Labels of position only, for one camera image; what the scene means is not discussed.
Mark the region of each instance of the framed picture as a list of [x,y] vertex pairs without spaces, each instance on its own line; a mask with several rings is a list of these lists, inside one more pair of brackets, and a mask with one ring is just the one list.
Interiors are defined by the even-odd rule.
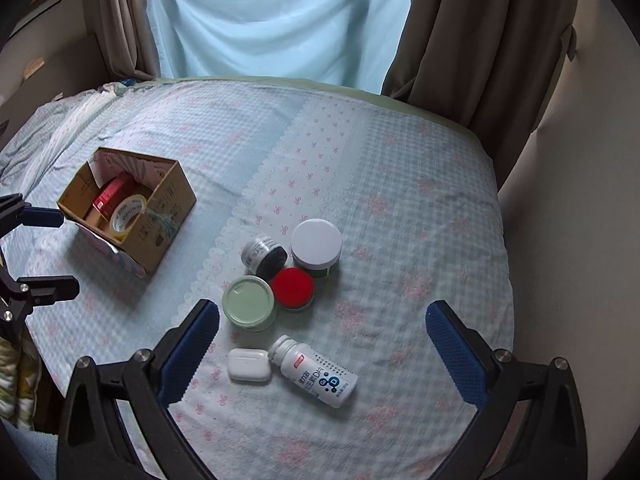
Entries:
[[14,28],[14,31],[11,33],[13,36],[16,32],[21,30],[25,25],[28,25],[33,20],[35,20],[39,15],[41,15],[45,10],[50,9],[55,4],[60,3],[60,0],[32,0],[24,10],[24,13]]

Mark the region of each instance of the cardboard box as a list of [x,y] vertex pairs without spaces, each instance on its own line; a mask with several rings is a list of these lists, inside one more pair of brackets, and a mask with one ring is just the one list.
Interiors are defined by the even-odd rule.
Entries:
[[[84,221],[100,188],[121,172],[131,174],[139,184],[153,190],[122,241]],[[92,245],[130,272],[144,276],[145,271],[158,268],[195,202],[196,196],[177,160],[98,148],[66,186],[58,207],[88,235]]]

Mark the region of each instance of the green lid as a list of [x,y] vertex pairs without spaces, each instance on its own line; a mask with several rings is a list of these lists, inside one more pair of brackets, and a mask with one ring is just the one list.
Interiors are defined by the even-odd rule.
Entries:
[[222,311],[240,328],[264,330],[275,318],[271,287],[257,276],[241,276],[222,295]]

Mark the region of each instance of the silver bolt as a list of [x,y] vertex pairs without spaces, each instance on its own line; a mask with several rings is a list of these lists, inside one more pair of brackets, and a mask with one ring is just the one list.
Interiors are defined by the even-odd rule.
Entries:
[[143,348],[142,350],[136,350],[136,352],[133,354],[133,358],[139,363],[146,363],[147,361],[149,361],[150,357],[151,350],[147,350],[146,348]]
[[76,361],[76,366],[78,368],[87,368],[91,364],[91,358],[89,356],[84,356]]
[[569,363],[562,357],[556,357],[554,359],[554,365],[558,370],[566,370],[569,367]]
[[498,359],[501,363],[508,363],[511,361],[511,352],[505,350],[504,348],[498,348],[495,351],[495,358]]

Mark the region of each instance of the checkered bedspread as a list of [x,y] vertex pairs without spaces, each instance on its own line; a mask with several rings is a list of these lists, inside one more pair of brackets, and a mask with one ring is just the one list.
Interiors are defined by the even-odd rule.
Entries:
[[[491,161],[479,143],[420,117],[338,93],[191,81],[86,92],[40,108],[0,153],[0,193],[54,206],[98,146],[176,158],[198,202],[152,277],[127,273],[78,228],[21,228],[2,240],[14,276],[73,274],[73,302],[36,308],[34,341],[64,391],[78,357],[152,348],[199,298],[219,302],[239,251],[267,233],[285,247],[321,217],[343,233],[339,272],[312,309],[263,333],[222,320],[184,399],[170,409],[220,479],[426,478],[474,414],[424,328],[446,300],[494,347],[510,348],[513,306]],[[229,380],[234,347],[287,333],[359,375],[334,410],[274,370]],[[142,462],[160,475],[126,415]]]

